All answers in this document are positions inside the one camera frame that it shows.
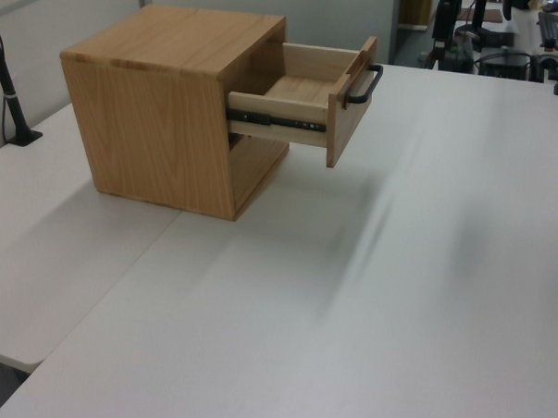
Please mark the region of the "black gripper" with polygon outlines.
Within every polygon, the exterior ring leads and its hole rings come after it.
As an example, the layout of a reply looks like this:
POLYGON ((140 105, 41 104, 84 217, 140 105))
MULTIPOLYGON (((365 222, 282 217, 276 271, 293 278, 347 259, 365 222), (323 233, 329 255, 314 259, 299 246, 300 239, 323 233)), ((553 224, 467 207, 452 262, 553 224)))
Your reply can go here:
POLYGON ((453 25, 455 22, 455 2, 453 0, 440 0, 437 8, 435 21, 433 23, 433 39, 435 40, 431 50, 431 64, 433 68, 439 61, 446 56, 447 41, 453 34, 453 25))

